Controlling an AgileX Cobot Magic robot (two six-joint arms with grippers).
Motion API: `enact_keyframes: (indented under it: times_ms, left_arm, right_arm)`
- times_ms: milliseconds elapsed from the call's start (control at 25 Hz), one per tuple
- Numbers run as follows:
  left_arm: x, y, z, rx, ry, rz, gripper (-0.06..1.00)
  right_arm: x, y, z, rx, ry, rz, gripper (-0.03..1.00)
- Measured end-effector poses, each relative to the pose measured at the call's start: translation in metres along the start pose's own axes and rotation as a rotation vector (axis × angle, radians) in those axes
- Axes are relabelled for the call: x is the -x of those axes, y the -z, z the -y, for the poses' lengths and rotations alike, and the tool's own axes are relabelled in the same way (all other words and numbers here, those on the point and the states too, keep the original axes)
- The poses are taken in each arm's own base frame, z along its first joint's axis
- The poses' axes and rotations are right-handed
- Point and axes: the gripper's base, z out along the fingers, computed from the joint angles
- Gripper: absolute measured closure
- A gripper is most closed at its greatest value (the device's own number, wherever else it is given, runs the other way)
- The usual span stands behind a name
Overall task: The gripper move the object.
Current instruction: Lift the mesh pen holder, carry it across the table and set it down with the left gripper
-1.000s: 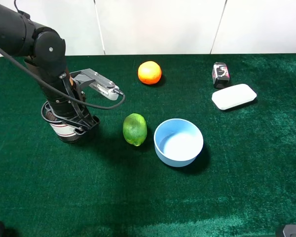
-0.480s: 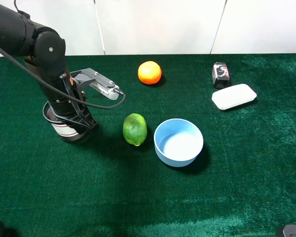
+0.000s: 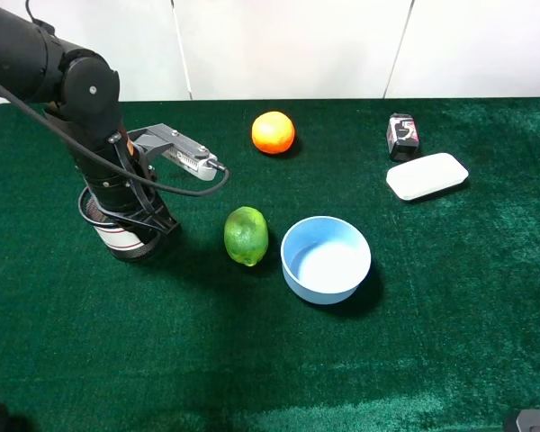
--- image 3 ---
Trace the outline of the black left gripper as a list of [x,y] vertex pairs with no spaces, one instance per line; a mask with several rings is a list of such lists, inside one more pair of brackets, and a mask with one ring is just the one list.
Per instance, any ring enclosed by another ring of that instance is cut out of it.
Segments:
[[98,155],[134,177],[122,175],[75,151],[74,161],[85,187],[101,213],[120,225],[132,225],[131,232],[142,245],[130,252],[130,259],[140,261],[154,256],[178,233],[179,221],[162,204],[158,191],[140,181],[148,170],[141,168],[135,157],[117,148],[106,148]]

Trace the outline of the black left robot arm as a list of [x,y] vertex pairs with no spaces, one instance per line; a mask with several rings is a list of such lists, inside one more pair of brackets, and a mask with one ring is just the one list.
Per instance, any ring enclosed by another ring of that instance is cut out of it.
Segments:
[[126,131],[120,79],[103,57],[58,38],[45,22],[28,22],[0,7],[0,86],[44,106],[41,119],[76,141],[67,151],[85,181],[82,218],[124,262],[150,257],[178,222],[155,187],[157,155],[149,129]]

